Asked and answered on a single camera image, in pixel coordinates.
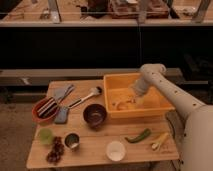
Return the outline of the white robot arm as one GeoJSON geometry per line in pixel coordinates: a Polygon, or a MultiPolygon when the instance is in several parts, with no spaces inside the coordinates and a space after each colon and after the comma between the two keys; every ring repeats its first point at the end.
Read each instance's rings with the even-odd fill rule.
{"type": "Polygon", "coordinates": [[[163,64],[144,64],[133,84],[138,96],[154,86],[186,119],[180,160],[181,171],[213,171],[213,105],[208,105],[165,78],[163,64]]]}

